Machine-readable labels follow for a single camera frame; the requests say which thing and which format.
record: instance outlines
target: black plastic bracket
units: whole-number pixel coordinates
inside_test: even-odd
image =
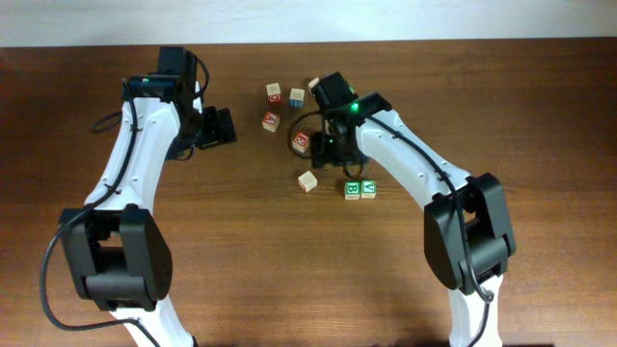
[[[503,187],[490,173],[468,178],[456,194],[468,213],[469,250],[479,283],[508,270],[508,257],[516,251],[514,232]],[[437,195],[424,207],[424,255],[433,273],[447,288],[473,293],[452,196]]]
[[[60,224],[81,211],[65,209]],[[122,247],[101,246],[112,233],[119,234]],[[123,211],[92,211],[65,232],[62,244],[77,294],[101,310],[153,311],[169,293],[172,253],[147,209],[127,205]]]

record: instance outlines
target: white wall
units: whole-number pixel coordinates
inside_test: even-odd
[[[0,0],[0,46],[617,36],[617,0]]]

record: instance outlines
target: small block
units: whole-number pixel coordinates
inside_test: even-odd
[[[298,183],[300,183],[300,186],[305,193],[308,193],[311,189],[317,186],[317,178],[315,178],[312,172],[307,171],[298,177]]]
[[[361,197],[363,199],[375,199],[377,195],[377,185],[375,181],[365,179],[362,181],[362,194]]]
[[[293,147],[301,153],[307,151],[307,148],[309,147],[309,136],[302,131],[299,132],[298,135],[296,135],[296,138],[293,139]]]
[[[272,112],[267,112],[266,116],[263,120],[261,120],[261,125],[263,125],[263,128],[272,132],[277,131],[279,124],[281,124],[281,117]]]
[[[272,83],[266,86],[266,92],[268,92],[268,101],[280,102],[281,101],[281,87],[278,83]]]
[[[361,189],[359,182],[345,182],[345,199],[358,200],[360,198]]]
[[[305,91],[297,88],[291,89],[289,104],[292,107],[303,107],[305,103]]]

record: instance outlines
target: green cube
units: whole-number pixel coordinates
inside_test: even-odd
[[[377,185],[374,180],[362,181],[362,198],[363,199],[375,199],[377,195]]]
[[[345,182],[345,199],[358,200],[361,195],[359,182]]]

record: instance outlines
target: table surface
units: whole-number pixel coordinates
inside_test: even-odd
[[[154,213],[174,256],[171,297],[203,346],[419,346],[446,341],[445,288],[423,254],[422,212],[377,163],[375,200],[343,198],[340,169],[309,162],[286,128],[315,108],[281,106],[261,127],[265,85],[283,95],[340,70],[379,91],[429,146],[505,186],[517,253],[501,287],[507,344],[617,341],[617,40],[458,40],[189,46],[229,107],[238,142],[167,163]],[[122,77],[158,47],[0,50],[0,346],[126,346],[123,327],[67,333],[44,317],[43,251],[65,207],[100,178],[117,131],[89,129],[121,106]],[[109,318],[78,299],[62,250],[52,308],[70,324]]]

